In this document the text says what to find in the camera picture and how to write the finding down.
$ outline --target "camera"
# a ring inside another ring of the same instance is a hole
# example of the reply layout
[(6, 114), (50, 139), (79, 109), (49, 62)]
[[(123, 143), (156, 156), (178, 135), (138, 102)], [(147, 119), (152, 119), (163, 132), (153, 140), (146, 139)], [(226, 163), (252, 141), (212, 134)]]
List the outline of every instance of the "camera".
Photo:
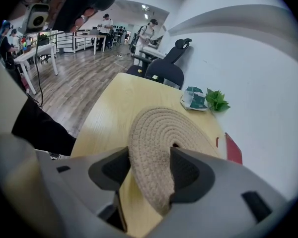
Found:
[(43, 30), (49, 16), (49, 5), (45, 3), (34, 3), (27, 7), (22, 27), (19, 32), (22, 34), (37, 33)]

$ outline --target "coiled rope mat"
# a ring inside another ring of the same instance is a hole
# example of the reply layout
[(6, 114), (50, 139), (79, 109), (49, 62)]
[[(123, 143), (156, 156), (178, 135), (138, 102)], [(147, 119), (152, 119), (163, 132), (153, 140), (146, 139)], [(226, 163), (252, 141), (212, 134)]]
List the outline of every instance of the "coiled rope mat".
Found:
[(178, 146), (218, 157), (210, 139), (183, 114), (163, 107), (142, 110), (129, 136), (129, 157), (139, 189), (161, 215), (169, 210), (174, 192), (170, 147)]

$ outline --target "round woven mat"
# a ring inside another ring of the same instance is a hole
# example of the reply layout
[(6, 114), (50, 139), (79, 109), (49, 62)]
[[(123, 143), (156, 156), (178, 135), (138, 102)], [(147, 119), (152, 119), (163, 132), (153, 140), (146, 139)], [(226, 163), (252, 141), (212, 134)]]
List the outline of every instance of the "round woven mat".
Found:
[(142, 110), (129, 136), (129, 157), (139, 189), (161, 215), (169, 210), (174, 192), (170, 147), (177, 146), (218, 157), (216, 147), (183, 114), (162, 107)]

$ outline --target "potted plant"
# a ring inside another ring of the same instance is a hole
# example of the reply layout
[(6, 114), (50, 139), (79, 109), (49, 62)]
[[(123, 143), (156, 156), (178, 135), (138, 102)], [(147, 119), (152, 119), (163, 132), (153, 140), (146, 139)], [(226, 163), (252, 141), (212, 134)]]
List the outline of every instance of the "potted plant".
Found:
[(212, 111), (223, 112), (230, 108), (228, 102), (224, 100), (224, 94), (222, 94), (220, 90), (212, 91), (208, 88), (208, 93), (205, 98), (208, 102), (208, 108)]

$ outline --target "man in white shirt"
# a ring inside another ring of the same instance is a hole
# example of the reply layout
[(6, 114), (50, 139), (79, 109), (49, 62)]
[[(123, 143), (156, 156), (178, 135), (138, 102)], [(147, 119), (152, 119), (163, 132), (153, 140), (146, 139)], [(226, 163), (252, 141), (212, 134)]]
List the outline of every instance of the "man in white shirt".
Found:
[[(109, 15), (108, 14), (105, 14), (103, 16), (103, 21), (101, 24), (98, 25), (98, 27), (100, 27), (100, 31), (99, 31), (99, 34), (100, 35), (106, 35), (106, 36), (109, 36), (109, 33), (110, 33), (110, 29), (113, 28), (113, 25), (114, 25), (114, 22), (112, 21), (111, 18), (109, 18)], [(103, 46), (103, 42), (104, 42), (104, 38), (100, 38), (99, 40), (99, 46), (98, 46), (98, 50), (97, 51), (101, 51), (101, 48)]]

